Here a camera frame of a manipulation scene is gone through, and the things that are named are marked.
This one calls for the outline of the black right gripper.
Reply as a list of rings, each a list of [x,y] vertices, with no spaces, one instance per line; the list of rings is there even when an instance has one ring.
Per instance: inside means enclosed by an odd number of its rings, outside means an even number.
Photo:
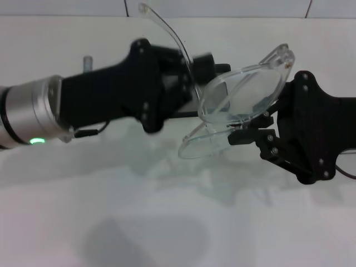
[[[338,156],[355,149],[355,98],[331,96],[311,72],[299,71],[291,82],[290,107],[291,125],[301,149],[265,129],[274,123],[272,115],[280,108],[279,100],[232,132],[229,144],[254,142],[261,159],[291,172],[302,184],[332,179]]]

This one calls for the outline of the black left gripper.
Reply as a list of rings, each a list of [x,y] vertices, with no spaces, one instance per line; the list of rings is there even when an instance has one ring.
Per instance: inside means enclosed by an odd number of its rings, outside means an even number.
[[[194,83],[189,75],[164,76],[162,84],[159,61],[163,51],[163,47],[139,39],[120,63],[64,78],[60,119],[80,128],[133,117],[153,134],[164,125],[159,114],[161,99],[165,113],[197,112]]]

